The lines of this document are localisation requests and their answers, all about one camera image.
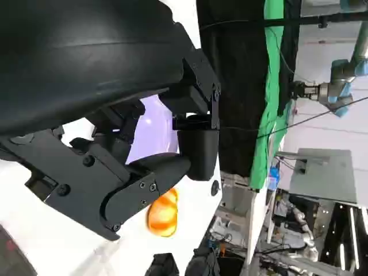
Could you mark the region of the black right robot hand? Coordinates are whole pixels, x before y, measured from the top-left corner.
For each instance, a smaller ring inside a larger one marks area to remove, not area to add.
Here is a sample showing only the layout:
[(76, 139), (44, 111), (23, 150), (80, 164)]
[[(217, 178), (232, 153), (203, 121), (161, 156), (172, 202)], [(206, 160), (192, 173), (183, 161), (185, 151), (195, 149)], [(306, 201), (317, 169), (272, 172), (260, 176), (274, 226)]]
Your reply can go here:
[(1, 225), (1, 276), (37, 275), (36, 270)]

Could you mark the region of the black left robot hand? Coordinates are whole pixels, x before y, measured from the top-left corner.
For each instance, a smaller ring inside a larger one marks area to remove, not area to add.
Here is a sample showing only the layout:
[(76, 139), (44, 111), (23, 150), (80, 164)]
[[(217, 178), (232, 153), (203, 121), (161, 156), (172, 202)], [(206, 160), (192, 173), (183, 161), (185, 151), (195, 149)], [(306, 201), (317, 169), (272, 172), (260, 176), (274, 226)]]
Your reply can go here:
[[(1, 159), (44, 203), (115, 241), (183, 177), (208, 181), (220, 83), (161, 1), (2, 1)], [(179, 152), (127, 163), (142, 99), (172, 112)]]

